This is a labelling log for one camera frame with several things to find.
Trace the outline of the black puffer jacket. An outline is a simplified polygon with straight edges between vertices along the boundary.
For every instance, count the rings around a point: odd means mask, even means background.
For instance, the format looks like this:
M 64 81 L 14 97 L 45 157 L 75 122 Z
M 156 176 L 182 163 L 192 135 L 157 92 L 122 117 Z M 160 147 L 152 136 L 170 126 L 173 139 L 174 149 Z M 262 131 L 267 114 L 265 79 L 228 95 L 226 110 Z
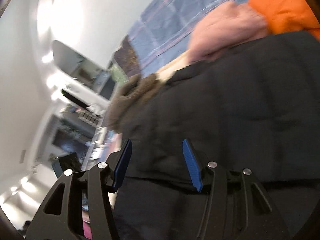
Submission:
M 121 239 L 197 239 L 206 195 L 182 144 L 249 168 L 290 239 L 319 239 L 319 42 L 305 31 L 241 44 L 179 70 L 125 124 L 132 157 L 114 218 Z

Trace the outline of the olive fleece folded garment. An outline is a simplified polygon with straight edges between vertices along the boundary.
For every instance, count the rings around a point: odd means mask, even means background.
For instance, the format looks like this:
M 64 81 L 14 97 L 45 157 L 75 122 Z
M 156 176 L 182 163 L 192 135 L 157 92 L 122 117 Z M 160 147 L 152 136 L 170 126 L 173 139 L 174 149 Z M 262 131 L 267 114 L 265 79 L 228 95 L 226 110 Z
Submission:
M 116 133 L 123 133 L 126 123 L 160 91 L 163 83 L 155 73 L 147 77 L 136 74 L 121 86 L 114 95 L 103 120 L 103 126 Z

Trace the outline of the cream pig blanket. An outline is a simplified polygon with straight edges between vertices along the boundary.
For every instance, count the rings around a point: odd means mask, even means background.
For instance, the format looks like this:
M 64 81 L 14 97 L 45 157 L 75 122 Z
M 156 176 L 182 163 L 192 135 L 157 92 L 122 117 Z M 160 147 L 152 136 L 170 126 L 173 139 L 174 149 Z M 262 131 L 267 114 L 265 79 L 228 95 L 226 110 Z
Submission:
M 161 83 L 166 83 L 178 71 L 189 65 L 188 51 L 179 55 L 176 59 L 157 70 L 157 80 Z

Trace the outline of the dark patterned quilt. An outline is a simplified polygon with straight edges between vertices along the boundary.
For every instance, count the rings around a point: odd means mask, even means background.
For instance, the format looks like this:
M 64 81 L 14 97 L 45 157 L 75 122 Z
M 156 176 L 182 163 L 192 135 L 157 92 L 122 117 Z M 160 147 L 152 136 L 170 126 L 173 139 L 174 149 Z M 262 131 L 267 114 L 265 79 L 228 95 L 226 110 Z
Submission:
M 127 77 L 141 74 L 139 58 L 136 51 L 131 46 L 128 36 L 123 38 L 119 48 L 114 52 L 113 59 L 124 71 Z

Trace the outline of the pink folded jacket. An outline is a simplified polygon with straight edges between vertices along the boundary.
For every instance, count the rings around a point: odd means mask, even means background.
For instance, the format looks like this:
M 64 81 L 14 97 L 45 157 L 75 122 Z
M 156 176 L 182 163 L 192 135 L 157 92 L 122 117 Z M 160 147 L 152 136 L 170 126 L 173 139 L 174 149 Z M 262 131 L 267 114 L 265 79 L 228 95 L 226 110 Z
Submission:
M 193 29 L 187 50 L 188 63 L 214 61 L 228 48 L 267 35 L 265 17 L 248 4 L 222 3 Z

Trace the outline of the orange folded jacket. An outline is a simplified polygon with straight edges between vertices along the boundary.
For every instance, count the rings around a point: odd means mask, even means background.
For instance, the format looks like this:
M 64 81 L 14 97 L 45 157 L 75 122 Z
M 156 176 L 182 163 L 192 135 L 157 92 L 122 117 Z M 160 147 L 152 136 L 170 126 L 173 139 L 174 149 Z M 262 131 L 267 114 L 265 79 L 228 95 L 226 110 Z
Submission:
M 319 40 L 319 22 L 306 0 L 248 0 L 265 16 L 271 34 L 305 30 Z

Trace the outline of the blue plaid sheet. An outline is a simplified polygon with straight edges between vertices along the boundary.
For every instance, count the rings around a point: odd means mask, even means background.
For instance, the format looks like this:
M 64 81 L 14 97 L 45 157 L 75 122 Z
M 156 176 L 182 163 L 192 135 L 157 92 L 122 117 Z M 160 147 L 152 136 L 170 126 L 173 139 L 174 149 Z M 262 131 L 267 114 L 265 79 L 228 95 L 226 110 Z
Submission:
M 157 72 L 186 51 L 193 28 L 223 2 L 247 0 L 153 0 L 129 30 L 142 74 Z

